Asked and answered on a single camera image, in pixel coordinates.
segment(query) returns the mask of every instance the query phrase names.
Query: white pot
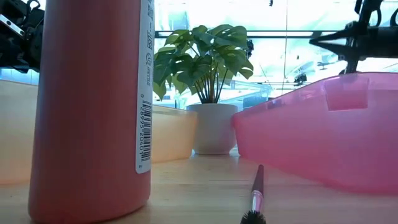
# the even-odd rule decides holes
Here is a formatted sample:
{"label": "white pot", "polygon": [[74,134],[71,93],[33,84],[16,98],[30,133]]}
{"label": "white pot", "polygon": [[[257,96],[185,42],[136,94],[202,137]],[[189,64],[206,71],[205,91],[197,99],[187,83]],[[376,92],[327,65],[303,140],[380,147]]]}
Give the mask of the white pot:
{"label": "white pot", "polygon": [[232,115],[238,112],[235,105],[200,104],[190,105],[187,110],[198,113],[198,124],[193,149],[196,154],[229,154],[236,145]]}

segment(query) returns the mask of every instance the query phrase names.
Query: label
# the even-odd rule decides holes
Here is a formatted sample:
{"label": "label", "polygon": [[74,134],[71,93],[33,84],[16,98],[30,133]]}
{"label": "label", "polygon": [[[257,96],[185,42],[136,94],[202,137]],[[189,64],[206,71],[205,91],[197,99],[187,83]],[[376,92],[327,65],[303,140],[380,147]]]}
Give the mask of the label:
{"label": "label", "polygon": [[150,171],[155,36],[154,6],[154,0],[141,0],[136,136],[136,172],[138,174]]}

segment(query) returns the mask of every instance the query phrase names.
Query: brush bristles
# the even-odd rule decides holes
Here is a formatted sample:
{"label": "brush bristles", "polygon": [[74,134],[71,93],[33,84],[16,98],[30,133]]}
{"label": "brush bristles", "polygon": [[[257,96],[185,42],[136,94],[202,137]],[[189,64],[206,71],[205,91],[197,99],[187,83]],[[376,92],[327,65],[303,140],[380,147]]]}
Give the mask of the brush bristles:
{"label": "brush bristles", "polygon": [[242,217],[241,224],[267,224],[267,222],[260,212],[249,211]]}

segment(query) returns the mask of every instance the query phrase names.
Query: glass wall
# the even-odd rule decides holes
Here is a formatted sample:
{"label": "glass wall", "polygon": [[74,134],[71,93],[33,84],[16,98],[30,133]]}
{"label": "glass wall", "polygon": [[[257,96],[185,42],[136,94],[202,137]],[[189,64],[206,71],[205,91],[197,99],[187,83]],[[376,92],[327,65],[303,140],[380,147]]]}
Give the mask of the glass wall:
{"label": "glass wall", "polygon": [[[45,0],[39,0],[42,8]],[[306,74],[306,84],[339,74],[346,62],[337,55],[312,46],[311,36],[323,32],[335,32],[358,20],[354,12],[355,0],[155,0],[155,51],[163,46],[165,38],[175,29],[192,29],[201,24],[212,28],[220,24],[241,25],[248,30],[254,43],[251,63],[254,75],[238,82],[261,83],[271,86],[271,97],[288,93],[295,86],[294,79]],[[381,26],[388,26],[392,13],[398,8],[398,0],[384,0],[381,5]],[[375,24],[374,13],[371,24]],[[361,72],[398,72],[398,60],[394,58],[367,58],[359,62]],[[21,74],[15,70],[2,70],[0,79],[36,85],[39,74],[33,71]],[[174,107],[174,87],[158,104]]]}

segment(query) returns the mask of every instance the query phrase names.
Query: table surface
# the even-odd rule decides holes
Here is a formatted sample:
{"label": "table surface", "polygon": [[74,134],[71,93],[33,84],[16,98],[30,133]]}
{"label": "table surface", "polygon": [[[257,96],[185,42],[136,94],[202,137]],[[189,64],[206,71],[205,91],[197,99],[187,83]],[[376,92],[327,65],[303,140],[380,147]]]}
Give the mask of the table surface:
{"label": "table surface", "polygon": [[[154,164],[147,205],[107,223],[239,223],[256,170],[236,154]],[[270,224],[398,223],[398,197],[351,194],[270,167],[266,172],[263,213]],[[27,185],[0,187],[0,223],[31,223],[27,196]]]}

